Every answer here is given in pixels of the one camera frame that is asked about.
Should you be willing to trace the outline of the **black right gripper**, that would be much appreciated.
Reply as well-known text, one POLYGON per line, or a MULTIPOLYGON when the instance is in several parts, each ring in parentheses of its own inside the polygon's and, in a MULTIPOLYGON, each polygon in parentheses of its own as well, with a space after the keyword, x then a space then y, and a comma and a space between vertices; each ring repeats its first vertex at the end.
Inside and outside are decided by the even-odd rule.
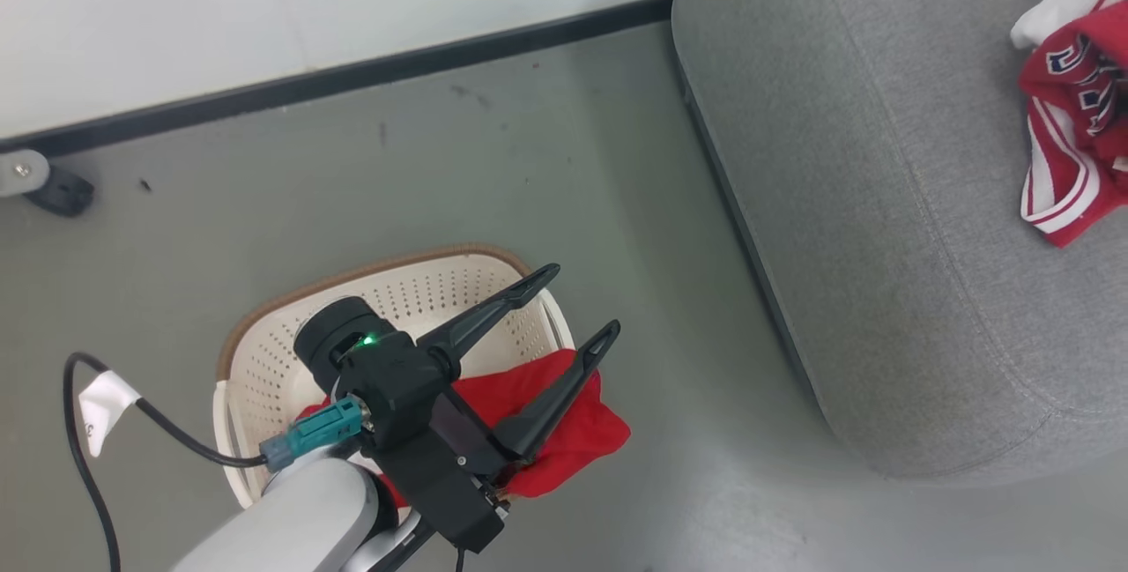
POLYGON ((539 454, 622 333, 620 322, 605 324, 546 389, 493 428, 456 396, 462 357, 531 303, 559 269, 535 270, 422 338, 370 331, 338 350, 338 394, 358 397, 370 414, 363 451, 423 523, 458 549, 479 554, 500 535, 500 479, 539 454))

